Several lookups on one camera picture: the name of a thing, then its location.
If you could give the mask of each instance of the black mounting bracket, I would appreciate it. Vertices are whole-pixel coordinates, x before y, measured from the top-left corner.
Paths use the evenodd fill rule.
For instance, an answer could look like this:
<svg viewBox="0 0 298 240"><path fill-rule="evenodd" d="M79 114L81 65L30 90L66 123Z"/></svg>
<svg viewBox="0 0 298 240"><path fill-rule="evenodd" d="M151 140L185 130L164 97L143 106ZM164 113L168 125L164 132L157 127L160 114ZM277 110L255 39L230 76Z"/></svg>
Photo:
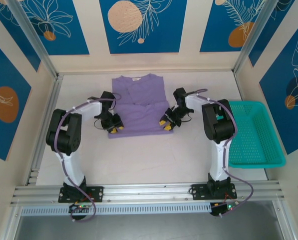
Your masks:
<svg viewBox="0 0 298 240"><path fill-rule="evenodd" d="M101 203L103 198L102 186L87 186L84 178L82 184L79 186L85 193L87 193L95 203ZM60 188L58 202L63 203L89 203L89 199L86 198L78 189L63 183L63 187Z"/></svg>
<svg viewBox="0 0 298 240"><path fill-rule="evenodd" d="M230 199L238 197L230 177L222 181L214 181L210 174L206 184L191 185L190 193L193 196L193 200L224 200L226 196L229 196Z"/></svg>

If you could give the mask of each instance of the teal plastic basket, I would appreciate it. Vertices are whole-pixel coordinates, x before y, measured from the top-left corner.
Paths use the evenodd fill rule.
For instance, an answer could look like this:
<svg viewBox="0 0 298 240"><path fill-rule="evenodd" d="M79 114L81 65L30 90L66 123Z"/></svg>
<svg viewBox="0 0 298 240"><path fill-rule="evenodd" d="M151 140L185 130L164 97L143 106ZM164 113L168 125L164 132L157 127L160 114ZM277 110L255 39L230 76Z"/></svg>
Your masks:
<svg viewBox="0 0 298 240"><path fill-rule="evenodd" d="M286 160L265 106L257 101L231 101L230 106L238 134L230 146L229 166L243 169L284 166Z"/></svg>

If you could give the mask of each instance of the white wall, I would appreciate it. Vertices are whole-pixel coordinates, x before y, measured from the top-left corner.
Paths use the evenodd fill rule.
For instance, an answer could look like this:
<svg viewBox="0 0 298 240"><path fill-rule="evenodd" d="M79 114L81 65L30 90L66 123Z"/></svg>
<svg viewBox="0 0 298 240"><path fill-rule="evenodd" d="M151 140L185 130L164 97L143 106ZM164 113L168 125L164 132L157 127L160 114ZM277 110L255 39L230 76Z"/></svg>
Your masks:
<svg viewBox="0 0 298 240"><path fill-rule="evenodd" d="M237 81L243 100L263 102L266 104L269 111L259 81L297 29L298 0L295 0L254 68L252 68L249 60L247 60L242 69L238 72ZM298 225L298 150L288 155L286 158L287 164L285 167L270 169L268 170L268 174L271 179L279 180L288 205Z"/></svg>
<svg viewBox="0 0 298 240"><path fill-rule="evenodd" d="M31 93L18 125L8 159L0 159L0 224L14 187L25 184L33 150L42 124L53 79L41 64L36 72L0 22L0 49L31 85Z"/></svg>
<svg viewBox="0 0 298 240"><path fill-rule="evenodd" d="M179 53L115 54L98 0L73 0L90 55L51 56L59 72L232 69L237 52L199 53L213 0L188 0Z"/></svg>

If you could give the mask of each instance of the orange circle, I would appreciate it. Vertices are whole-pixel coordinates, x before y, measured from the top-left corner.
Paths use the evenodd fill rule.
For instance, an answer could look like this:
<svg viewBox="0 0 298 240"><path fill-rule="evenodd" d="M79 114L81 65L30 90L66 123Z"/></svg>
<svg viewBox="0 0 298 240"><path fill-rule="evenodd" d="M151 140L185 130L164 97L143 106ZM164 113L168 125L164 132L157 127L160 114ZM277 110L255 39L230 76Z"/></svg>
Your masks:
<svg viewBox="0 0 298 240"><path fill-rule="evenodd" d="M108 11L108 20L111 27L117 32L129 33L142 24L140 9L132 2L117 1Z"/></svg>
<svg viewBox="0 0 298 240"><path fill-rule="evenodd" d="M216 5L222 5L225 3L225 0L215 0L214 2Z"/></svg>
<svg viewBox="0 0 298 240"><path fill-rule="evenodd" d="M50 31L45 31L43 33L43 36L45 37L45 39L47 39L48 41L54 41L55 40L55 34L53 32Z"/></svg>
<svg viewBox="0 0 298 240"><path fill-rule="evenodd" d="M144 39L142 39L142 38L139 38L139 39L138 39L138 43L139 43L139 44L142 44L142 43L144 43Z"/></svg>
<svg viewBox="0 0 298 240"><path fill-rule="evenodd" d="M19 99L17 93L8 86L0 87L0 120L7 124L12 123L18 115L18 111Z"/></svg>
<svg viewBox="0 0 298 240"><path fill-rule="evenodd" d="M229 36L229 45L233 48L240 48L244 45L254 22L247 22L234 29Z"/></svg>
<svg viewBox="0 0 298 240"><path fill-rule="evenodd" d="M295 97L293 97L292 95L288 95L285 99L285 106L287 107L287 109L293 109L295 107Z"/></svg>

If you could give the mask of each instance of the lavender t-shirt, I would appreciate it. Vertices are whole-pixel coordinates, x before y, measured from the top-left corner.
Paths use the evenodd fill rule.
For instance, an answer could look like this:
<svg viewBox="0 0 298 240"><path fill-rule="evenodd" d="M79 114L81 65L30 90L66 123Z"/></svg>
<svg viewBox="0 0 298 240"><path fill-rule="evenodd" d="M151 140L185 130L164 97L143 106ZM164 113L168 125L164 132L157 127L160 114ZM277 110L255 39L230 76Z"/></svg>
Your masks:
<svg viewBox="0 0 298 240"><path fill-rule="evenodd" d="M159 120L168 109L163 77L148 74L143 77L121 76L112 79L112 92L121 95L114 112L119 114L124 129L109 134L109 138L168 134Z"/></svg>

